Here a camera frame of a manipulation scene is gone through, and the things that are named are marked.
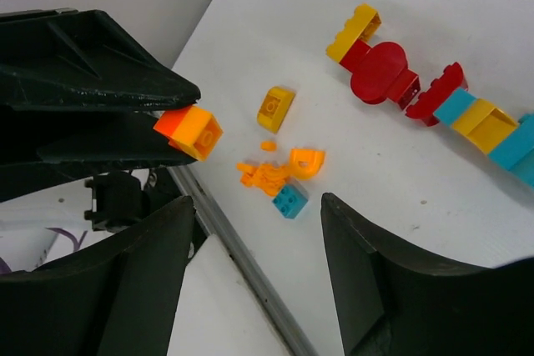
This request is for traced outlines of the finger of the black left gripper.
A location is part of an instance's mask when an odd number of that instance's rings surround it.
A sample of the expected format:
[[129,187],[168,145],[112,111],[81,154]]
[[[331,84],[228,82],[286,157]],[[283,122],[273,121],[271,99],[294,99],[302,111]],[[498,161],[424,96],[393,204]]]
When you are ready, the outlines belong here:
[[1,16],[3,105],[26,111],[160,111],[200,98],[197,85],[166,68],[104,11]]
[[146,113],[1,111],[3,202],[115,170],[194,159],[154,131]]

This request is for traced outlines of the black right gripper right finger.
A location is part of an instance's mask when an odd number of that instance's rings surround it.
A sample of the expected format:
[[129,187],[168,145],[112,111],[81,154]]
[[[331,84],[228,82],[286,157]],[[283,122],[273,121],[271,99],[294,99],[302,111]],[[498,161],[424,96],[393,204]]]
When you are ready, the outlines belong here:
[[497,268],[446,258],[333,193],[320,217],[345,354],[532,354],[531,258]]

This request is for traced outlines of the orange yellow lego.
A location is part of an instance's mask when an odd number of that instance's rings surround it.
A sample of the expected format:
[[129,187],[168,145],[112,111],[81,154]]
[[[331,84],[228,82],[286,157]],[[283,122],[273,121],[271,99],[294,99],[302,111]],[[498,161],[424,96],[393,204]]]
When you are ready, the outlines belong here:
[[196,105],[165,111],[153,126],[171,147],[204,162],[223,135],[214,115]]

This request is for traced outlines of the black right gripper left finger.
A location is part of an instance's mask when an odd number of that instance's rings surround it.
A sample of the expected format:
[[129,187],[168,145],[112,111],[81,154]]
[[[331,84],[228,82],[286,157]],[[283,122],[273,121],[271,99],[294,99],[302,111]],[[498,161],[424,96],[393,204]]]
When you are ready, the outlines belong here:
[[165,355],[194,228],[191,197],[32,272],[1,277],[3,355]]

